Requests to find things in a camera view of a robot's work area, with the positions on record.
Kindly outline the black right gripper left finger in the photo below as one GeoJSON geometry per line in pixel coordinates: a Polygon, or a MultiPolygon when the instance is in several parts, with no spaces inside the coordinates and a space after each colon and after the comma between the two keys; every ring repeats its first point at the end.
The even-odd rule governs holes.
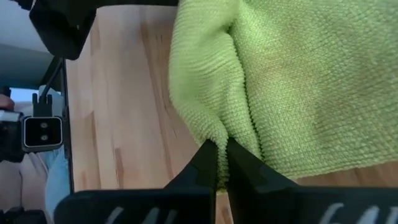
{"type": "Polygon", "coordinates": [[[86,190],[56,207],[55,224],[214,224],[218,148],[205,141],[162,189],[86,190]]]}

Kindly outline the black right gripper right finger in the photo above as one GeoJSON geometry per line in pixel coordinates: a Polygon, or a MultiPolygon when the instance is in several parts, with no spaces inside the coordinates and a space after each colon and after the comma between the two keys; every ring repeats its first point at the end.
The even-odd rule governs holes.
{"type": "Polygon", "coordinates": [[[234,224],[398,224],[398,188],[306,187],[229,138],[234,224]]]}

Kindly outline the light green microfiber towel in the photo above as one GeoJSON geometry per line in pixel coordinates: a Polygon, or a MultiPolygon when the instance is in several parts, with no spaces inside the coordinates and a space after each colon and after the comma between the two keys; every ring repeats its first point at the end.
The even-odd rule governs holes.
{"type": "Polygon", "coordinates": [[[398,0],[180,0],[172,103],[291,179],[398,160],[398,0]]]}

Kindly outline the person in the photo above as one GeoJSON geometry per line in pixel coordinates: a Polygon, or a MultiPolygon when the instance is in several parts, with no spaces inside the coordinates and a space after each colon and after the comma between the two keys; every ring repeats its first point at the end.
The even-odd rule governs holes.
{"type": "MultiPolygon", "coordinates": [[[[10,99],[10,89],[0,89],[0,94],[10,99]]],[[[41,86],[38,96],[52,95],[52,113],[62,116],[63,97],[51,88],[41,86]]],[[[32,116],[32,101],[15,103],[14,112],[24,117],[32,116]]],[[[0,162],[0,221],[6,217],[17,218],[26,212],[39,212],[42,223],[52,223],[57,205],[70,195],[68,161],[63,144],[56,150],[24,152],[21,162],[0,162]]]]}

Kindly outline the person's hand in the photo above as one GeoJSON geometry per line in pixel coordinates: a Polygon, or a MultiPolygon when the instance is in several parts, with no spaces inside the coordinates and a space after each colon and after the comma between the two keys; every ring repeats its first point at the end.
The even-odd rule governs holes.
{"type": "Polygon", "coordinates": [[[14,110],[15,103],[8,96],[0,94],[0,110],[14,110]]]}

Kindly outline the black aluminium table frame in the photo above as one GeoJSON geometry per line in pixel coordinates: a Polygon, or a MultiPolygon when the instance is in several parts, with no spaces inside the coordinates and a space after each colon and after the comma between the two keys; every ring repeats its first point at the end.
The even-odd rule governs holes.
{"type": "Polygon", "coordinates": [[[70,113],[68,105],[68,84],[67,84],[67,69],[66,60],[62,59],[62,96],[63,96],[63,118],[64,118],[64,151],[65,158],[68,161],[68,175],[70,193],[74,193],[74,180],[73,180],[73,161],[72,161],[72,144],[71,144],[71,130],[70,130],[70,113]]]}

